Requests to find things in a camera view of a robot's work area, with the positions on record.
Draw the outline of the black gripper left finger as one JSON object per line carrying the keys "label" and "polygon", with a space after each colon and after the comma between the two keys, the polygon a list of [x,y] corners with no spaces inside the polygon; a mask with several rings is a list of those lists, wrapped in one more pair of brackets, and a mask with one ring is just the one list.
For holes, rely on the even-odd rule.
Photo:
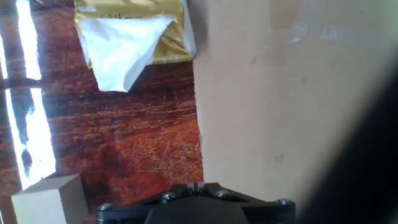
{"label": "black gripper left finger", "polygon": [[194,196],[196,192],[197,183],[189,182],[188,184],[175,184],[164,192],[124,207],[104,203],[96,209],[96,224],[144,223],[154,208]]}

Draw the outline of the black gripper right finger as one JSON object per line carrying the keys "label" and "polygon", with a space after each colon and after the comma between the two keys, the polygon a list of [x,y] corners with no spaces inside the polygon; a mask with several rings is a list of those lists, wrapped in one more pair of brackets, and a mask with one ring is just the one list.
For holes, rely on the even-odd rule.
{"label": "black gripper right finger", "polygon": [[280,198],[263,201],[222,187],[219,183],[197,182],[196,193],[240,208],[248,223],[295,223],[295,202]]}

